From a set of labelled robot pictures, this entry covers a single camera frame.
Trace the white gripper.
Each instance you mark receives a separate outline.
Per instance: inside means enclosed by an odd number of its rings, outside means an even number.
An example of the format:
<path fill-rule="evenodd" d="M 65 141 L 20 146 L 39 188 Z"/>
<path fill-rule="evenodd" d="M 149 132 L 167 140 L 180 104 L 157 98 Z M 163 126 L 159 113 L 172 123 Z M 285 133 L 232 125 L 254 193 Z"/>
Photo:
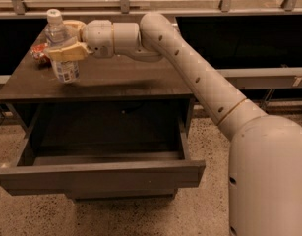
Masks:
<path fill-rule="evenodd" d="M 113 56 L 113 24 L 110 21 L 94 20 L 86 25 L 78 20 L 64 20 L 63 24 L 74 37 L 59 43 L 47 40 L 45 54 L 51 61 L 79 61 L 90 54 L 95 58 Z"/>

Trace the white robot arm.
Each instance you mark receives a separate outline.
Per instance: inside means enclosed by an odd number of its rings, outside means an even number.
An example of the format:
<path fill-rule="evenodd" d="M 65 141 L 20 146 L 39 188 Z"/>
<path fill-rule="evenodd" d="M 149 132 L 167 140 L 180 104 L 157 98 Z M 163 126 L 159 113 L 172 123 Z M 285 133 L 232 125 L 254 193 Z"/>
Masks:
<path fill-rule="evenodd" d="M 230 236 L 302 236 L 302 127 L 269 115 L 198 54 L 159 13 L 139 23 L 65 20 L 46 13 L 52 26 L 66 30 L 49 47 L 53 61 L 88 55 L 126 55 L 140 61 L 166 58 L 175 67 L 218 129 L 230 141 Z"/>

